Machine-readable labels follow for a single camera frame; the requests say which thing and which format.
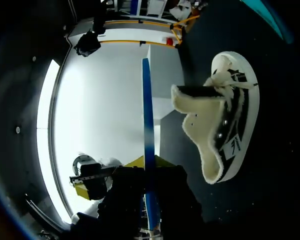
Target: shoe sole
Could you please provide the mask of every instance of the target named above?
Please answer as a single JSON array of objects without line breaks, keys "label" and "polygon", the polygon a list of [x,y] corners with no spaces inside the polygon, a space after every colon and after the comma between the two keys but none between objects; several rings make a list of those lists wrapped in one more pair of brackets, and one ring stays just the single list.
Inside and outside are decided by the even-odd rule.
[{"label": "shoe sole", "polygon": [[[224,51],[217,54],[212,60],[211,72],[214,71],[213,66],[216,65],[214,61],[217,61],[217,58],[220,56],[227,57],[232,63],[238,66],[239,71],[245,74],[245,78],[247,82],[251,84],[258,83],[256,74],[252,66],[250,65],[250,63],[242,55],[234,51]],[[260,104],[259,86],[257,85],[254,86],[252,89],[249,89],[248,94],[249,94],[249,105],[248,105],[246,124],[241,139],[241,151],[239,151],[239,153],[234,157],[230,168],[228,169],[224,177],[218,181],[219,183],[232,179],[239,172],[239,169],[244,161],[252,133],[255,128],[255,124],[259,112],[259,104]]]}]

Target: yellow object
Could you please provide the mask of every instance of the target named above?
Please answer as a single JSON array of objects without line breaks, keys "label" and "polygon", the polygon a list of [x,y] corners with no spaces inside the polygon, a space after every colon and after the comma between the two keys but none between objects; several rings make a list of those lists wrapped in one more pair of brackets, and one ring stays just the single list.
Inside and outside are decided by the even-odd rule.
[{"label": "yellow object", "polygon": [[[176,40],[178,41],[178,44],[180,45],[182,43],[182,27],[183,23],[186,23],[190,20],[193,20],[193,19],[197,19],[199,18],[200,15],[196,15],[196,16],[192,16],[192,17],[189,17],[185,20],[182,20],[182,21],[179,21],[177,23],[174,23],[174,24],[164,24],[164,23],[158,23],[158,22],[151,22],[151,21],[107,21],[105,23],[105,25],[107,24],[149,24],[149,25],[156,25],[156,26],[161,26],[161,27],[166,27],[166,28],[170,28],[171,31],[173,32],[174,36],[176,37]],[[141,43],[142,41],[133,41],[133,40],[109,40],[109,41],[100,41],[100,43]],[[154,45],[160,45],[160,46],[165,46],[165,47],[168,47],[168,48],[175,48],[176,46],[171,46],[171,45],[167,45],[167,44],[162,44],[162,43],[157,43],[157,42],[152,42],[152,41],[146,41],[144,42],[145,44],[154,44]]]},{"label": "yellow object", "polygon": [[[157,155],[155,157],[155,166],[158,167],[173,167],[174,165],[166,160],[164,160],[162,157],[159,157]],[[128,163],[125,165],[125,167],[133,168],[133,167],[138,167],[138,168],[144,168],[145,167],[145,157],[141,156],[137,158],[136,160]]]},{"label": "yellow object", "polygon": [[74,188],[75,188],[76,194],[78,196],[81,196],[85,199],[90,200],[88,190],[87,190],[86,186],[83,183],[75,183]]},{"label": "yellow object", "polygon": [[153,44],[153,45],[159,45],[164,46],[167,48],[175,48],[175,46],[153,42],[153,41],[135,41],[135,40],[106,40],[106,41],[99,41],[101,44],[110,44],[110,43],[136,43],[136,44]]}]

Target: sneaker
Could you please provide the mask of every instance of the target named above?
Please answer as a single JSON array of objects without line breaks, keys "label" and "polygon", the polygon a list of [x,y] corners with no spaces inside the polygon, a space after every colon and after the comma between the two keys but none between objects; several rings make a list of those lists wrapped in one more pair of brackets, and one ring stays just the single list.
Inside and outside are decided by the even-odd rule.
[{"label": "sneaker", "polygon": [[249,62],[240,54],[214,57],[203,86],[171,88],[172,104],[187,114],[182,128],[196,144],[203,177],[209,184],[227,181],[245,158],[259,111],[259,86]]}]

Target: fleece lining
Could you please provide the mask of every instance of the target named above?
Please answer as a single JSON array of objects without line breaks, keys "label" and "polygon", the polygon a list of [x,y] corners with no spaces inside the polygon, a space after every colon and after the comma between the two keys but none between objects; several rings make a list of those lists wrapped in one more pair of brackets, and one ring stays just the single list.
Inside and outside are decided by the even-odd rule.
[{"label": "fleece lining", "polygon": [[216,183],[223,174],[224,165],[214,139],[222,122],[225,98],[194,98],[183,94],[175,85],[171,88],[171,96],[174,108],[187,114],[182,128],[199,150],[204,179],[209,184]]}]

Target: white wall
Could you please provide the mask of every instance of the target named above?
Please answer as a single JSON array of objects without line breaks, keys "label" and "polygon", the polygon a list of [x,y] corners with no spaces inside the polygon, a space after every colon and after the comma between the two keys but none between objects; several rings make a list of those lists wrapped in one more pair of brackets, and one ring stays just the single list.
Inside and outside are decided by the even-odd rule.
[{"label": "white wall", "polygon": [[151,45],[148,50],[151,72],[153,117],[160,120],[174,110],[171,86],[185,84],[178,50]]},{"label": "white wall", "polygon": [[69,184],[80,152],[123,164],[144,154],[141,59],[148,46],[104,44],[89,57],[71,50],[57,94],[54,140],[61,185],[74,212],[93,202]]},{"label": "white wall", "polygon": [[[75,35],[69,38],[75,46],[83,34]],[[172,38],[174,43],[178,43],[172,32],[162,32],[148,29],[136,28],[117,28],[107,29],[104,34],[98,37],[99,41],[109,40],[134,40],[134,41],[149,41],[154,43],[166,44],[167,38]],[[102,46],[113,43],[102,43]]]}]

